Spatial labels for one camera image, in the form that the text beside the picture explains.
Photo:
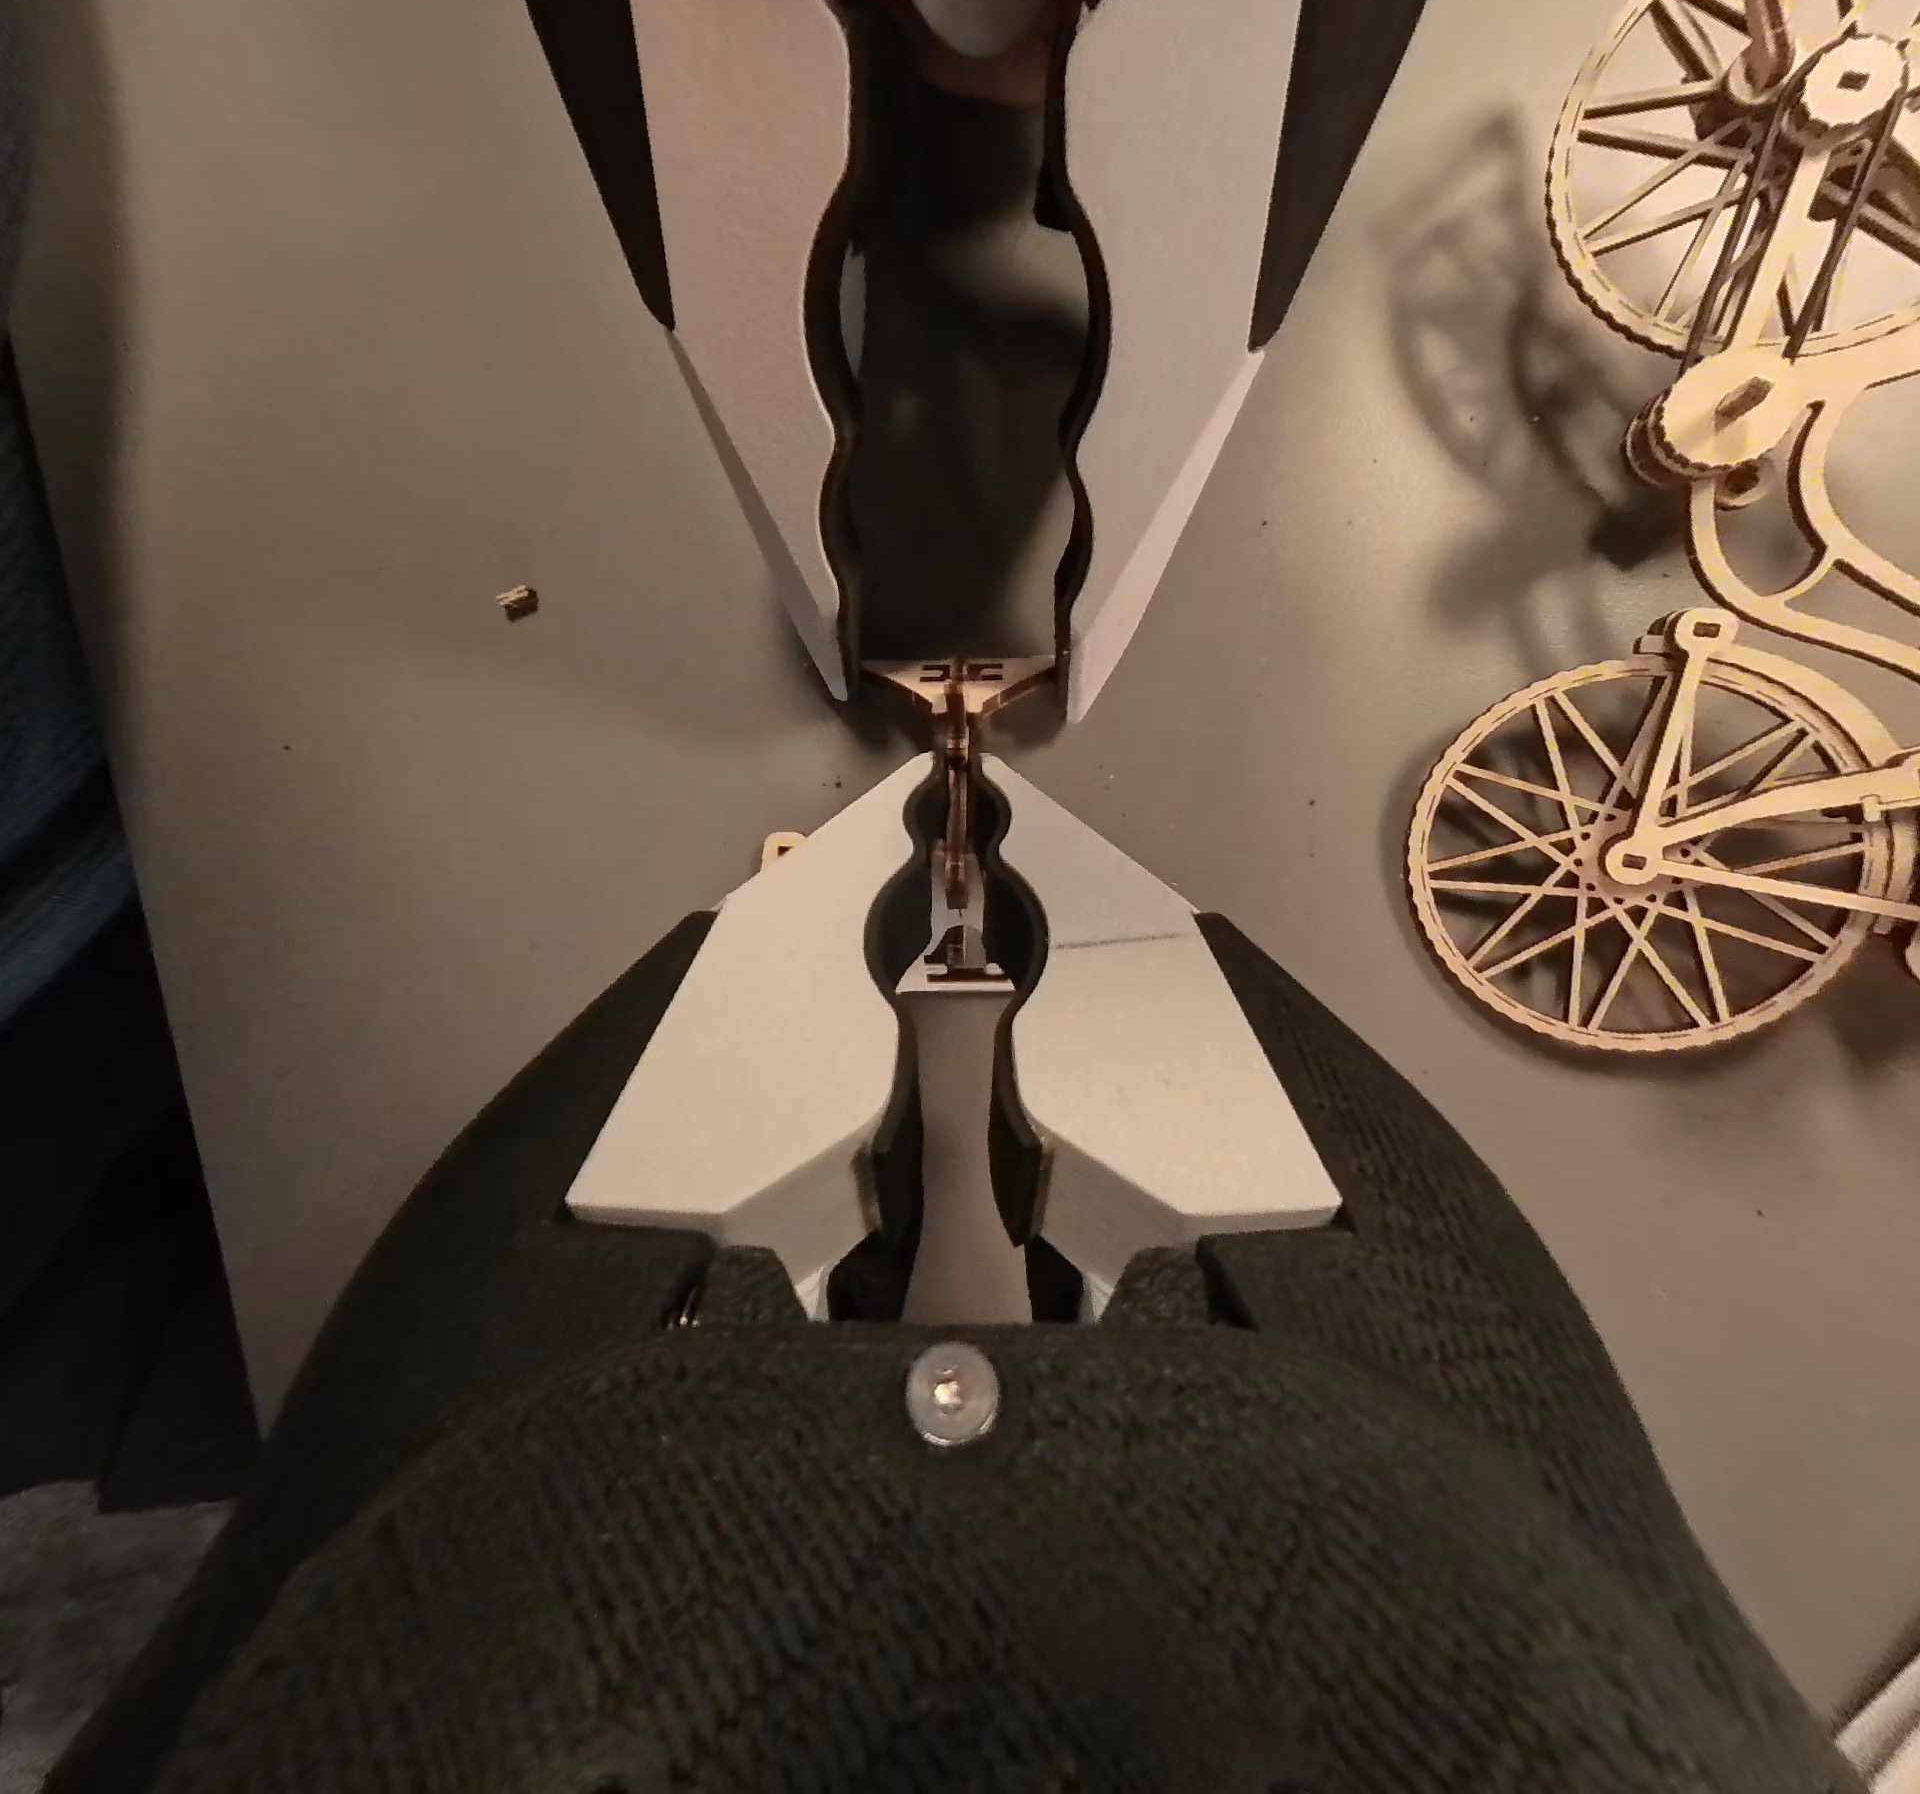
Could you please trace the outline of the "wooden bicycle model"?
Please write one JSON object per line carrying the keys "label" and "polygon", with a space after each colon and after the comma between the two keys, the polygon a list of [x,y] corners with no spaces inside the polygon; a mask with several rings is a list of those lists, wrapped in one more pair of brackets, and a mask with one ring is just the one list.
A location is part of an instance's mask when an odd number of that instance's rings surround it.
{"label": "wooden bicycle model", "polygon": [[1915,0],[1626,0],[1552,128],[1555,266],[1673,366],[1622,432],[1701,596],[1463,726],[1404,833],[1451,984],[1584,1056],[1760,1034],[1880,938],[1915,976],[1915,742],[1768,640],[1915,681],[1915,567],[1836,506],[1844,420],[1915,385]]}

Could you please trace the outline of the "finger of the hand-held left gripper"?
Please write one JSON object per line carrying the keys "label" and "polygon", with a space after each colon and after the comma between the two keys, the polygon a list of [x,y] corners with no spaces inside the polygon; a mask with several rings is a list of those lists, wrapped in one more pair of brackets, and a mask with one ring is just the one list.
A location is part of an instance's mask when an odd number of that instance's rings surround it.
{"label": "finger of the hand-held left gripper", "polygon": [[838,430],[807,269],[849,165],[851,60],[827,0],[629,0],[669,338],[801,647],[849,695],[822,534]]}
{"label": "finger of the hand-held left gripper", "polygon": [[1108,352],[1073,451],[1090,563],[1065,721],[1125,655],[1261,352],[1252,349],[1302,0],[1099,0],[1067,48],[1063,166]]}

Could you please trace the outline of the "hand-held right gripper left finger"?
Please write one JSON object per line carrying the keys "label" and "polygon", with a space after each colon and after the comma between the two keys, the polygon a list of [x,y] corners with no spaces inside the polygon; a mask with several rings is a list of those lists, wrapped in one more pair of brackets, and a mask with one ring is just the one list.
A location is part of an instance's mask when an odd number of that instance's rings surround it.
{"label": "hand-held right gripper left finger", "polygon": [[867,921],[914,864],[917,787],[912,758],[723,896],[568,1188],[576,1221],[767,1250],[827,1316],[832,1270],[880,1227],[862,1164],[899,1015]]}

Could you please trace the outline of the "person's upper body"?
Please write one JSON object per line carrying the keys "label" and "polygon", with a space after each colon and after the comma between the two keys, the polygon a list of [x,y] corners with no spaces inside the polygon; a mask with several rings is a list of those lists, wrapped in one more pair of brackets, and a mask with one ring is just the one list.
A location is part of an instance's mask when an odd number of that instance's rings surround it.
{"label": "person's upper body", "polygon": [[1,976],[20,1011],[132,896],[21,376],[1,351]]}

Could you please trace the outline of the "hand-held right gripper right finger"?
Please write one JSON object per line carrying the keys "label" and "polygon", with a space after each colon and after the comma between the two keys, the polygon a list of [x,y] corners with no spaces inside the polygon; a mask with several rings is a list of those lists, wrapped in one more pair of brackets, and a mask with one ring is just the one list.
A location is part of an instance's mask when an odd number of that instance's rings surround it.
{"label": "hand-held right gripper right finger", "polygon": [[1342,1200],[1196,908],[990,754],[993,860],[1035,908],[995,1097],[1013,1119],[1001,1216],[1104,1315],[1138,1254],[1318,1230]]}

